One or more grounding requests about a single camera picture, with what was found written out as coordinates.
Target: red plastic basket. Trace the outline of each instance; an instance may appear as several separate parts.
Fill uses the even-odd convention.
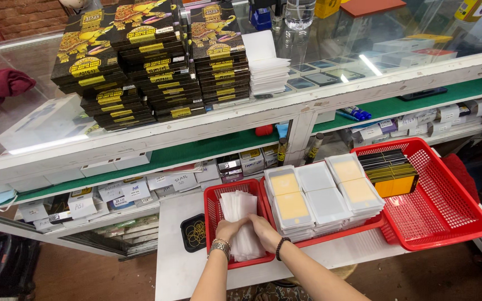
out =
[[[400,148],[419,174],[416,190],[385,198],[386,241],[408,251],[482,237],[482,210],[434,151],[420,138],[353,148],[357,155]]]
[[[261,198],[264,201],[265,210],[267,211],[267,216],[269,217],[268,218],[269,223],[271,223],[271,226],[273,226],[273,228],[276,230],[276,223],[275,223],[274,218],[273,218],[273,213],[271,211],[271,205],[269,203],[269,199],[267,198],[267,191],[265,190],[264,182],[265,182],[265,177],[261,178],[261,180],[260,180]],[[334,232],[334,233],[331,233],[331,234],[327,234],[327,235],[324,235],[324,236],[310,238],[310,239],[307,239],[305,241],[296,242],[296,243],[293,243],[293,244],[295,244],[297,247],[307,247],[307,246],[315,245],[315,244],[318,244],[318,243],[331,241],[332,239],[337,239],[337,238],[340,238],[340,237],[353,235],[353,234],[357,234],[357,233],[360,233],[360,232],[363,232],[363,231],[379,228],[379,227],[382,227],[382,225],[384,225],[384,223],[385,223],[385,219],[384,219],[384,216],[381,213],[381,214],[378,214],[377,216],[374,216],[374,217],[370,218],[369,220],[366,221],[365,224],[363,224],[361,226],[354,227],[354,228],[347,229],[347,230],[341,230],[341,231]]]
[[[250,179],[206,188],[206,190],[204,190],[204,214],[206,218],[206,244],[208,252],[211,248],[211,242],[213,239],[215,239],[215,230],[217,230],[217,224],[221,220],[224,220],[221,203],[218,201],[218,199],[221,197],[221,193],[235,192],[236,190],[241,190],[257,196],[258,215],[262,216],[267,221],[269,220],[267,212],[264,208],[264,203],[261,200],[260,185],[258,180]],[[228,269],[231,270],[235,268],[242,268],[258,263],[268,263],[272,261],[274,257],[274,254],[265,252],[265,256],[262,258],[248,260],[241,263],[238,263],[231,258],[230,262],[228,262]]]

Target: white paper stack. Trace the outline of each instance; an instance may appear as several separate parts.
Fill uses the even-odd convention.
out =
[[[224,219],[229,222],[237,222],[249,213],[257,214],[258,197],[243,191],[221,193],[219,202]],[[252,223],[241,226],[230,243],[232,246],[230,255],[237,262],[265,256],[265,249],[254,232]]]
[[[271,31],[244,34],[252,95],[279,93],[289,79],[289,59],[277,58]]]

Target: glass countertop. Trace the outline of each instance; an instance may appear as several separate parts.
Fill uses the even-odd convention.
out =
[[[384,52],[393,52],[390,46],[387,46],[391,43],[385,45],[385,42],[412,35],[450,37],[445,38],[443,42],[425,44],[428,45],[427,48],[448,51],[450,55],[443,59],[482,53],[482,18],[475,23],[465,23],[454,18],[454,13],[462,0],[408,0],[406,3],[407,5],[400,9],[359,18],[352,18],[339,10],[324,19],[314,17],[311,26],[304,31],[291,31],[282,24],[280,31],[273,31],[277,57],[291,59],[291,65],[316,61],[320,61],[319,66],[328,66],[330,62],[341,64],[342,68],[349,71],[342,72],[345,76],[343,81],[352,81],[404,70],[410,65],[417,66],[398,56],[392,58],[392,63],[384,62],[380,53],[380,50],[384,49],[387,50]],[[246,1],[234,3],[234,10],[242,33],[256,32],[249,21],[249,4]],[[34,152],[77,140],[97,139],[120,133],[106,132],[103,129],[84,131],[83,127],[88,127],[90,120],[79,120],[78,115],[52,112],[51,109],[57,109],[57,106],[49,106],[47,102],[50,99],[67,98],[58,101],[58,104],[79,102],[78,96],[64,95],[50,80],[61,36],[62,31],[55,31],[0,42],[0,69],[14,68],[27,73],[37,81],[33,89],[22,95],[6,98],[0,106],[0,156]],[[430,63],[431,60],[421,61],[419,64]],[[272,96],[256,98],[260,99],[258,101],[266,101],[265,98],[269,97]],[[51,110],[48,120],[58,118],[65,126],[31,127],[30,130],[23,131],[22,135],[25,136],[14,134],[16,128],[22,128],[17,127],[17,124],[28,121],[24,120],[25,117],[34,111],[43,112],[38,115],[45,114],[46,107]]]

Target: bracelet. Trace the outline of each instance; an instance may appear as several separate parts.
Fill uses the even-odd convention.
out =
[[[216,241],[221,241],[221,242],[224,242],[225,244],[227,244],[227,245],[228,245],[228,248],[232,249],[231,244],[230,244],[229,242],[225,241],[225,240],[224,240],[224,239],[222,239],[222,238],[215,238],[215,239],[213,239],[213,241],[211,242],[211,244],[214,244]]]
[[[282,261],[278,253],[280,252],[280,248],[282,247],[282,244],[284,243],[284,241],[288,241],[291,243],[291,239],[289,239],[289,237],[282,237],[282,239],[280,239],[280,242],[278,243],[278,247],[276,248],[276,259],[278,259],[278,261]]]

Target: plastic bottle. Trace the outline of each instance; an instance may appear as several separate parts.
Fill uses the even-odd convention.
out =
[[[288,0],[285,24],[294,31],[302,31],[313,22],[315,0]]]

